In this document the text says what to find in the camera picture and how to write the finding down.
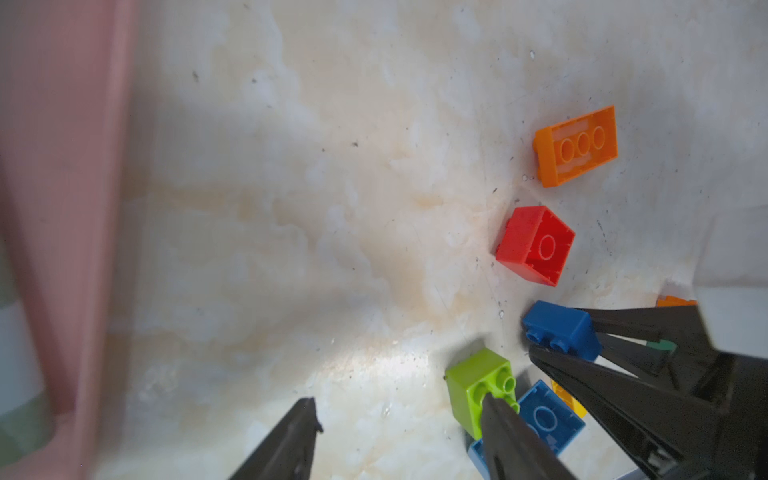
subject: white table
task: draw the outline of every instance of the white table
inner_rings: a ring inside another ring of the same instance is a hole
[[[711,216],[768,203],[764,2],[146,1],[97,478],[224,479],[301,396],[314,478],[479,478],[446,366],[520,319],[690,295]],[[615,104],[620,157],[544,189],[541,127]],[[492,251],[576,232],[556,288]],[[591,418],[561,459],[633,468]]]

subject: pink fabric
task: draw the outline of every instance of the pink fabric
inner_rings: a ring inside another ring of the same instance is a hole
[[[2,234],[60,415],[51,444],[3,478],[87,476],[135,10],[135,0],[0,2]]]

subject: white surface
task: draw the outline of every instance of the white surface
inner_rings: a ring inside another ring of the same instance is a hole
[[[690,294],[712,215],[768,204],[767,8],[146,2],[97,477],[226,478],[315,396],[314,478],[478,478],[446,366],[484,343],[524,392],[534,300]],[[543,189],[535,131],[609,104],[620,157]],[[539,202],[557,288],[491,255]],[[632,468],[593,419],[562,458]]]
[[[0,307],[0,415],[40,395],[43,388],[24,309],[16,300]]]
[[[768,359],[768,207],[712,222],[694,289],[712,346]]]

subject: lego stud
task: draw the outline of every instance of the lego stud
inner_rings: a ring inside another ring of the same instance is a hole
[[[605,134],[603,133],[603,142],[605,142]],[[589,135],[587,135],[584,132],[581,132],[578,137],[576,137],[576,150],[578,151],[579,157],[583,157],[584,155],[589,153]]]
[[[520,413],[520,404],[518,404],[515,399],[513,399],[511,396],[507,395],[504,397],[504,401],[507,402],[507,405],[511,406],[512,409],[515,411],[515,413]]]
[[[541,345],[541,342],[544,341],[544,332],[539,329],[529,329],[525,336],[536,345]]]
[[[515,377],[506,370],[501,370],[496,376],[496,386],[504,393],[510,393],[515,390]]]
[[[563,163],[568,163],[574,159],[574,143],[570,138],[566,138],[560,143],[560,158]]]
[[[485,395],[490,393],[488,391],[488,387],[485,386],[484,383],[481,383],[477,386],[475,389],[475,394],[472,396],[472,400],[475,401],[478,405],[482,405],[482,400],[485,398]]]
[[[570,348],[570,346],[565,341],[563,341],[562,339],[553,339],[549,343],[549,346],[553,350],[557,350],[560,353],[568,353],[568,349]]]
[[[605,129],[603,127],[595,127],[592,131],[592,145],[598,150],[605,145]]]
[[[558,427],[558,417],[545,406],[538,406],[533,410],[533,421],[545,432],[551,432]]]

